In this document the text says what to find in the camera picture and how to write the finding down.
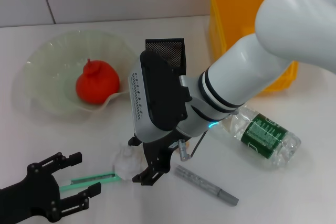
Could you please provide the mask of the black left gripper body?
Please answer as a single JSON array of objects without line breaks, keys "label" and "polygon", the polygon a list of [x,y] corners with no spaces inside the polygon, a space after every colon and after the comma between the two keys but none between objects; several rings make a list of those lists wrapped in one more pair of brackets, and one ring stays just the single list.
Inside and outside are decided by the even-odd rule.
[{"label": "black left gripper body", "polygon": [[1,223],[19,223],[33,216],[54,223],[61,219],[60,192],[52,175],[56,170],[33,163],[26,177],[1,189]]}]

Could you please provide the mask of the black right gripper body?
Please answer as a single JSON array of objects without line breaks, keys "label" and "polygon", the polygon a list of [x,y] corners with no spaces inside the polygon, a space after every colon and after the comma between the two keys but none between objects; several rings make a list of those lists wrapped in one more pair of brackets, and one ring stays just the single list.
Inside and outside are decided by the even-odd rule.
[{"label": "black right gripper body", "polygon": [[167,136],[150,143],[143,143],[146,161],[152,172],[169,172],[171,156],[176,147],[170,146],[182,138],[182,134],[173,130]]}]

